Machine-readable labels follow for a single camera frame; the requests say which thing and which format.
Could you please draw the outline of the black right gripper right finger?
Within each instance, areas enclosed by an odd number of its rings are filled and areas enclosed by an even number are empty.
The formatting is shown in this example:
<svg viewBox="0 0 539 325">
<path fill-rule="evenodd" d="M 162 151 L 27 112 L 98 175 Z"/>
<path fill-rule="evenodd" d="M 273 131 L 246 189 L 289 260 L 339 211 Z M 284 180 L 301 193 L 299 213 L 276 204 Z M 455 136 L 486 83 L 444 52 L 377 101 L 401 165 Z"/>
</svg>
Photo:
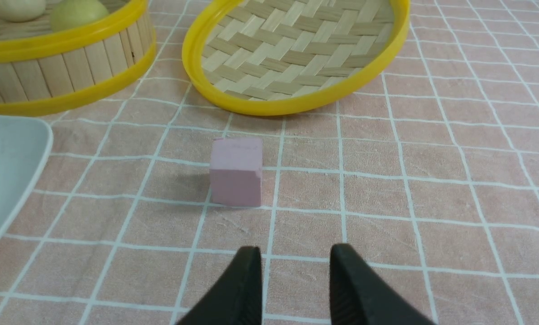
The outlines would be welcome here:
<svg viewBox="0 0 539 325">
<path fill-rule="evenodd" d="M 333 325 L 432 325 L 393 290 L 354 247 L 336 243 L 329 260 L 329 309 Z"/>
</svg>

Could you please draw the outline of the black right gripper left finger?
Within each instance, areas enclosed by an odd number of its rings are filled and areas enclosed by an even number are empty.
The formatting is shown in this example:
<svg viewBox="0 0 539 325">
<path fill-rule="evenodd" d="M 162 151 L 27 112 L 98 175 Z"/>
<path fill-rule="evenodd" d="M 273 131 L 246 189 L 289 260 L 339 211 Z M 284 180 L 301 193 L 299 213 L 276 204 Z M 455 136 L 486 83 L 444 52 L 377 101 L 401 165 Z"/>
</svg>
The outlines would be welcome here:
<svg viewBox="0 0 539 325">
<path fill-rule="evenodd" d="M 243 246 L 215 284 L 179 325 L 261 325 L 262 257 L 259 247 Z"/>
</svg>

